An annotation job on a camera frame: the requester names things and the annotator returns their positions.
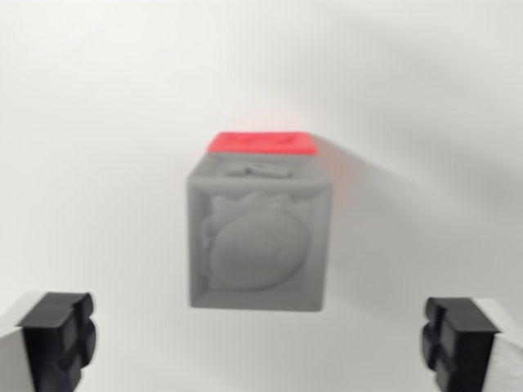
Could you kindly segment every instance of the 3d printed block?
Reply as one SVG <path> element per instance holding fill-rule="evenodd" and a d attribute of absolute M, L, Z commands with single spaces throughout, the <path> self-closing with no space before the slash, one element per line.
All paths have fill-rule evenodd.
<path fill-rule="evenodd" d="M 442 392 L 521 392 L 523 331 L 494 300 L 429 298 L 422 353 Z"/>
<path fill-rule="evenodd" d="M 0 318 L 0 390 L 73 392 L 91 360 L 89 294 L 32 292 Z"/>
<path fill-rule="evenodd" d="M 312 139 L 227 132 L 208 150 L 187 182 L 191 304 L 320 310 L 332 185 Z"/>

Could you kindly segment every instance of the red cap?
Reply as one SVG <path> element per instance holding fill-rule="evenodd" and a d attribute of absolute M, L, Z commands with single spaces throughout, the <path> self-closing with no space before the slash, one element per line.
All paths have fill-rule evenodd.
<path fill-rule="evenodd" d="M 207 151 L 213 153 L 316 154 L 306 132 L 221 132 Z"/>

